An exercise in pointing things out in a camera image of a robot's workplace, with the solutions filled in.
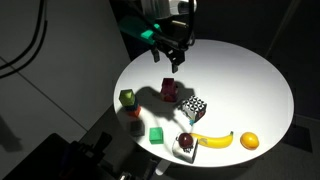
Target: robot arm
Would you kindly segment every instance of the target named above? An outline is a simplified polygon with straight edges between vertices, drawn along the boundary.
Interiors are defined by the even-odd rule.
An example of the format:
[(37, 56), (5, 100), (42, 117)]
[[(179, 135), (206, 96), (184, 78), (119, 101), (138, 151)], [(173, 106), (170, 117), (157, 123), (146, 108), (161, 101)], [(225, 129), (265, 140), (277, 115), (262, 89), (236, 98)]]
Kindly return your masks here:
[[(155, 62), (160, 60), (159, 51), (163, 52), (172, 64), (172, 73), (178, 71), (178, 66), (185, 61), (185, 51), (194, 44), (193, 16), (196, 5), (195, 0), (186, 1), (141, 0), (142, 11), (132, 1), (126, 1), (134, 15), (125, 16), (119, 22), (122, 32), (150, 45)], [(175, 16), (185, 15), (189, 16), (188, 23), (174, 20)], [(176, 27), (184, 29), (184, 37), (178, 39), (168, 35), (167, 32)]]

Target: toy block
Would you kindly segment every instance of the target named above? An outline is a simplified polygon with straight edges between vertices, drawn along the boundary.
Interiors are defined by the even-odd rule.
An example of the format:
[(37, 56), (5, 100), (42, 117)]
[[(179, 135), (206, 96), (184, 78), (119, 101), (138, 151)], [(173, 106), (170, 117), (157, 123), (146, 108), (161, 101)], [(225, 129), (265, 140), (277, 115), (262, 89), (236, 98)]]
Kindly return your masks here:
[(150, 128), (149, 140), (151, 144), (163, 144), (163, 131), (161, 127)]
[(197, 154), (198, 139), (195, 137), (192, 137), (193, 138), (192, 147), (181, 148), (178, 141), (180, 134), (181, 133), (177, 135), (175, 141), (173, 142), (172, 153), (176, 158), (179, 158), (181, 160), (184, 160), (192, 164)]
[(178, 88), (173, 78), (163, 78), (160, 91), (161, 99), (166, 102), (177, 101)]
[(126, 109), (126, 111), (136, 111), (136, 110), (138, 109), (138, 106), (139, 106), (138, 99), (135, 98), (133, 105), (131, 105), (131, 106), (124, 106), (124, 108)]
[(135, 102), (135, 95), (132, 89), (121, 90), (119, 100), (122, 106), (132, 106)]
[(141, 106), (138, 106), (137, 110), (135, 110), (135, 111), (127, 111), (127, 114), (129, 116), (137, 118), (139, 116), (139, 114), (140, 114), (140, 111), (141, 111)]
[(131, 121), (130, 122), (130, 134), (133, 137), (144, 136), (145, 126), (144, 126), (143, 121), (141, 121), (141, 120)]
[(182, 101), (181, 110), (191, 120), (190, 124), (199, 121), (206, 113), (207, 103), (196, 96), (191, 96), (188, 100)]

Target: white round table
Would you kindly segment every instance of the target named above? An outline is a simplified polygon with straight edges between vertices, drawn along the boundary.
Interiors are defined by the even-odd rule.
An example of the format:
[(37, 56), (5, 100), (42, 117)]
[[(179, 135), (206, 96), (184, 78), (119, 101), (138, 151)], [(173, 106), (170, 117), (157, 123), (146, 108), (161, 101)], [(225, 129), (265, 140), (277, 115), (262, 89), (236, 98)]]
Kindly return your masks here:
[[(124, 89), (134, 91), (142, 107), (139, 118), (145, 124), (145, 136), (132, 138), (150, 153), (188, 166), (229, 166), (262, 155), (287, 132), (294, 111), (292, 92), (281, 73), (261, 56), (233, 44), (197, 40), (178, 72), (172, 74), (170, 61), (160, 54), (158, 63), (154, 63), (151, 52), (135, 59), (122, 72), (114, 90), (115, 112), (127, 131), (132, 118), (123, 110), (119, 95)], [(193, 126), (176, 104), (159, 99), (163, 78), (177, 81), (178, 101), (194, 94), (207, 103), (206, 114)], [(164, 144), (150, 143), (152, 127), (162, 127)], [(221, 137), (230, 131), (234, 139), (229, 147), (199, 145), (193, 164), (173, 156), (171, 149), (179, 132)], [(256, 150), (247, 150), (240, 143), (247, 131), (259, 138)]]

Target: green cube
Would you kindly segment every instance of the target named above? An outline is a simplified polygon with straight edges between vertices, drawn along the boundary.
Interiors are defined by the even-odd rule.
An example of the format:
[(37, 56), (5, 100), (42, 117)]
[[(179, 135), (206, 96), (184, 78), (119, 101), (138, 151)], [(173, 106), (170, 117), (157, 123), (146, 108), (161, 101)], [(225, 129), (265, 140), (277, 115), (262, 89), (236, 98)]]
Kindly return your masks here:
[(119, 100), (122, 106), (132, 106), (134, 105), (135, 95), (132, 89), (121, 90)]
[(150, 128), (149, 140), (151, 144), (163, 144), (163, 131), (161, 127)]

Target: banana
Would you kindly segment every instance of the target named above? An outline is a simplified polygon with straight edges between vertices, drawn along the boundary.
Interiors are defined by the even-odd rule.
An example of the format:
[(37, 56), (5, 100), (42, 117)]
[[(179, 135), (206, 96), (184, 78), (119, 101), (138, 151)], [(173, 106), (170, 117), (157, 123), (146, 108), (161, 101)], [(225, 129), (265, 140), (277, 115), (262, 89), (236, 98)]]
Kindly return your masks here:
[(195, 133), (190, 133), (190, 135), (198, 139), (198, 144), (210, 148), (225, 148), (228, 147), (233, 141), (233, 131), (231, 131), (227, 136), (218, 138), (202, 136)]

